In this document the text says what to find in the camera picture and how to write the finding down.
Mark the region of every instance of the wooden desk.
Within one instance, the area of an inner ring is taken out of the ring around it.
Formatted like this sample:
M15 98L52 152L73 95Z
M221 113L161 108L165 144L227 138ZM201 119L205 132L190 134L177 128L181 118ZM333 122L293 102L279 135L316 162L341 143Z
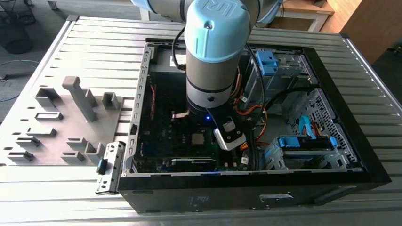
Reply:
M335 13L327 2L321 8L312 5L312 0L284 0L283 5L284 12L280 7L276 17L281 17L283 14L284 18L297 18L303 20L285 21L285 19L280 19L279 22L279 19L276 19L276 23L273 21L271 26L272 28L295 29L292 27L287 27L285 24L307 23L307 30L309 32L319 32L327 17Z

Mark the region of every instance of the floor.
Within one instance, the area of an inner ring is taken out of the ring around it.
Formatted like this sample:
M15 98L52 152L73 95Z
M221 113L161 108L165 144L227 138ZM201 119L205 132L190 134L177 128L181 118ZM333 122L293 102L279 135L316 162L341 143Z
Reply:
M0 63L15 59L40 61L68 15L140 19L136 7L84 3L68 4L62 2L58 2L57 6L58 10L52 11L45 2L34 2L32 11L37 21L33 25L25 27L33 40L33 50L21 55L9 55L0 47ZM165 21L164 18L154 14L150 15L150 20ZM400 56L392 56L391 52L385 52L372 67L396 96L396 99L402 101L402 53ZM32 72L33 68L28 64L18 62L1 66L0 73L9 76L5 81L0 80L0 101L14 97L19 93ZM0 102L0 122L5 118L13 101Z

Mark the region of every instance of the gray plastic peg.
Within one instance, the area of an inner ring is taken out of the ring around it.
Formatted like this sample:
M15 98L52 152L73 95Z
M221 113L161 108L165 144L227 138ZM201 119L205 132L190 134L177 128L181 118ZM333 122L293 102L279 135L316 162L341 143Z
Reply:
M70 93L77 108L80 109L86 121L96 120L96 113L93 112L89 100L85 97L85 93L80 87L80 78L74 76L66 76L62 81L62 88Z

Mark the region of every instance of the aluminum table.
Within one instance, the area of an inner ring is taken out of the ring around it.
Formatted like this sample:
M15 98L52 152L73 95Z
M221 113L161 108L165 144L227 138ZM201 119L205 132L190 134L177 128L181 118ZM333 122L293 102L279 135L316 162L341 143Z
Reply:
M32 105L34 90L70 75L80 77L93 95L110 91L124 98L114 131L114 140L124 141L144 40L172 39L181 28L169 22L69 17L0 127L0 146L10 128L25 123L21 114ZM121 196L94 196L93 166L2 166L0 223L186 225L197 220L198 225L399 225L402 107L351 41L337 34L255 28L249 43L315 48L388 172L389 184L315 207L138 215Z

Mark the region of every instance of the sticker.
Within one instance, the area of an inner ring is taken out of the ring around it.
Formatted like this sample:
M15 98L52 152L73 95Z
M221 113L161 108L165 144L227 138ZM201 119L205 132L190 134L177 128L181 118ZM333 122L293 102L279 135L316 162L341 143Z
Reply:
M176 54L176 60L180 65L185 64L185 54ZM173 57L169 56L169 66L174 67Z
M241 164L248 165L248 158L241 157Z
M244 96L240 96L240 100L245 103L247 102L247 98Z

